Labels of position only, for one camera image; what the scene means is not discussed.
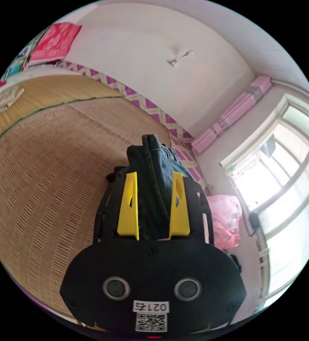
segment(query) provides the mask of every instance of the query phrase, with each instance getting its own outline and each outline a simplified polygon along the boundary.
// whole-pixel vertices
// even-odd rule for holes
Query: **woven mat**
[[[0,260],[37,300],[70,316],[59,295],[69,262],[92,243],[106,175],[126,149],[167,129],[124,98],[42,110],[0,138]]]
[[[24,88],[24,92],[11,107],[0,113],[0,135],[21,117],[41,108],[77,100],[122,96],[92,78],[78,75],[38,77],[18,86]]]

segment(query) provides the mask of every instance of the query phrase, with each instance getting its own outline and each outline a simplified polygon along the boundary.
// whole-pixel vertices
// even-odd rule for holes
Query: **pink curtain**
[[[218,122],[206,129],[192,141],[193,149],[201,154],[215,139],[227,128],[239,120],[249,111],[271,88],[272,83],[269,76],[257,77],[234,103],[221,115]]]

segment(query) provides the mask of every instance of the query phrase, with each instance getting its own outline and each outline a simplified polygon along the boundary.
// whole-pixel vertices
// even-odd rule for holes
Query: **pink patterned border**
[[[151,115],[155,120],[163,124],[169,131],[171,147],[179,156],[184,167],[189,170],[194,180],[197,181],[202,186],[204,191],[208,194],[202,170],[200,169],[199,164],[197,163],[192,153],[191,142],[193,140],[193,137],[185,129],[183,129],[182,126],[179,125],[171,116],[164,113],[152,101],[145,98],[135,90],[101,72],[85,67],[84,65],[72,63],[65,60],[59,62],[57,66],[93,78],[120,92],[127,100],[129,100],[134,105]]]

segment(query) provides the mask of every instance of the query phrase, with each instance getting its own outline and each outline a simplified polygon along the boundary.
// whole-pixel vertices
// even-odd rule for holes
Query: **denim fabric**
[[[127,148],[132,172],[137,172],[139,222],[144,239],[168,238],[173,172],[191,177],[173,149],[156,135],[143,135],[142,146]]]

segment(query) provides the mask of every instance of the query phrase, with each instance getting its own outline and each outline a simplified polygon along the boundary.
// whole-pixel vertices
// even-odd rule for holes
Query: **label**
[[[134,313],[146,313],[146,314],[167,314],[170,312],[170,303],[134,300],[133,312]]]
[[[136,331],[140,332],[167,332],[167,314],[137,313]]]

